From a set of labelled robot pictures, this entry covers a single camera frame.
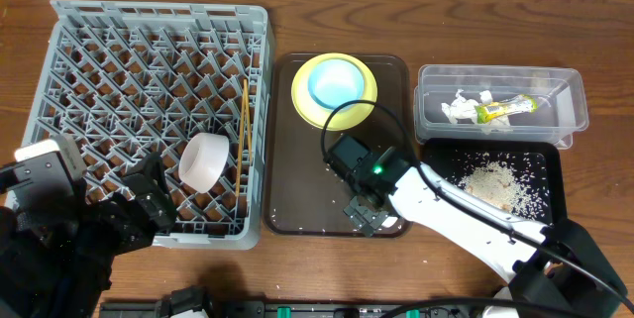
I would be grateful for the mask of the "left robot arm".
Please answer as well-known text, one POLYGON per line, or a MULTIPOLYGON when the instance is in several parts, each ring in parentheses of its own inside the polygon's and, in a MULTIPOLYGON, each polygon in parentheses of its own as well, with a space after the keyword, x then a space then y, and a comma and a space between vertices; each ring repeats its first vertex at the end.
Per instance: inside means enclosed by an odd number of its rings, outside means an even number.
POLYGON ((123 182, 131 198, 115 192, 88 203, 86 180, 72 178, 59 153, 2 166, 1 190, 18 204, 1 209, 2 316, 91 316, 111 286, 113 260, 174 226, 159 154, 135 164, 123 182))

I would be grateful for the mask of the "white cup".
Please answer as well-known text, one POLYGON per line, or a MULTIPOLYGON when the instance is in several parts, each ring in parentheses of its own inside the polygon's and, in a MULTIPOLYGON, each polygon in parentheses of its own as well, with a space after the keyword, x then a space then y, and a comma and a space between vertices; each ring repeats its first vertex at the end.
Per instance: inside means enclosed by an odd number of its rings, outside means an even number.
POLYGON ((229 156, 230 143, 226 136, 199 133, 186 145, 179 160, 180 180, 203 193, 220 178, 229 156))

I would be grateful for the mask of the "wooden chopstick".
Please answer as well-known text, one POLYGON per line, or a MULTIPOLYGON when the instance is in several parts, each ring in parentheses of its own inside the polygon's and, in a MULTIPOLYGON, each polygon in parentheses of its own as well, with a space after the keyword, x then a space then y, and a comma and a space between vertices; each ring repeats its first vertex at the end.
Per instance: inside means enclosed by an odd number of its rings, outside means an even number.
POLYGON ((235 196, 236 199, 240 197, 240 188, 241 188, 241 176, 242 176, 242 163, 243 163, 243 151, 245 144, 245 125, 246 125, 246 112, 248 106, 248 81, 246 78, 243 79, 243 91, 242 91, 242 105, 240 112, 240 120, 239 120, 239 146, 238 146, 238 158, 237 158, 237 167, 236 167, 236 186, 235 186, 235 196))
POLYGON ((252 152, 252 124, 251 124, 251 109, 250 109, 250 92, 249 92, 249 82, 247 79, 243 79, 244 80, 244 87, 243 87, 243 115, 244 115, 244 119, 245 119, 245 129, 246 129, 246 133, 247 133, 247 140, 246 140, 246 144, 247 144, 247 149, 248 149, 248 159, 249 162, 251 162, 251 160, 253 159, 253 152, 252 152))

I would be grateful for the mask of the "green yellow snack wrapper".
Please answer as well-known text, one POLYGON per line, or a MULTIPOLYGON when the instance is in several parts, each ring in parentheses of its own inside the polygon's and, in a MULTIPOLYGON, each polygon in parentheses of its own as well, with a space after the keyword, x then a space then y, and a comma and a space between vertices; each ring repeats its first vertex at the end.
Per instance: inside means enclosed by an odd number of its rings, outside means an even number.
POLYGON ((532 113, 537 109, 538 104, 536 100, 526 94, 519 94, 501 102, 491 102, 487 105, 475 106, 476 118, 479 124, 489 123, 502 116, 532 113))

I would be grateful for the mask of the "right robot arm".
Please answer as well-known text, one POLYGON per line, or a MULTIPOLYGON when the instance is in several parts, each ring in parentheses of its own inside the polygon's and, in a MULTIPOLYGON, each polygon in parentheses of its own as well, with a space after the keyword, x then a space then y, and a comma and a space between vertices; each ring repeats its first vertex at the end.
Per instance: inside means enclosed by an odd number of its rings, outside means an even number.
POLYGON ((479 308, 485 317, 609 317, 633 303, 589 232, 506 213, 474 197, 418 159, 410 146, 374 152, 343 135, 320 148, 323 161, 376 211, 425 226, 489 266, 507 283, 492 298, 439 298, 391 311, 479 308))

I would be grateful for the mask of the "white tissue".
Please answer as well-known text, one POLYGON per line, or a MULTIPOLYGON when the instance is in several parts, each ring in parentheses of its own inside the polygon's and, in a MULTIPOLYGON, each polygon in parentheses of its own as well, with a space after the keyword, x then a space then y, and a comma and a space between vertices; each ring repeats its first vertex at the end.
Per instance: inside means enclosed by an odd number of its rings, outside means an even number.
MULTIPOLYGON (((479 101, 467 99, 462 95, 463 89, 459 89, 455 94, 455 99, 451 104, 442 103, 441 111, 447 117, 451 124, 458 124, 460 120, 471 120, 474 124, 479 125, 476 106, 488 105, 493 101, 492 94, 489 90, 482 91, 479 94, 479 101)), ((510 128, 510 121, 507 116, 500 116, 488 122, 482 123, 483 126, 497 127, 498 131, 507 132, 510 128)))

